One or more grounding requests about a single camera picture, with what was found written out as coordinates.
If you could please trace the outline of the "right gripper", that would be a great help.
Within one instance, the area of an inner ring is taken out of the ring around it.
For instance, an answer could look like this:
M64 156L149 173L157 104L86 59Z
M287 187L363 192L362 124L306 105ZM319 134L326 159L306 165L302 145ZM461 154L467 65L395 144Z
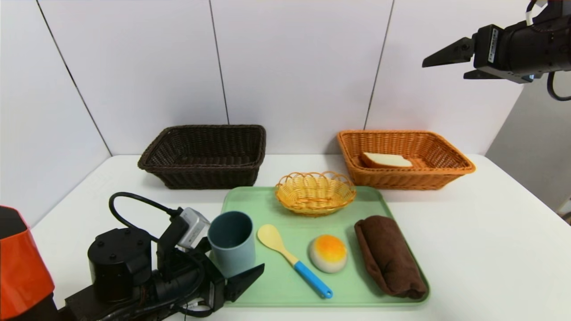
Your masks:
M522 21L505 29L481 27L471 38L461 38L422 61L422 68L469 62L475 70L464 79L505 79L530 83L543 74L570 70L570 16L542 21Z

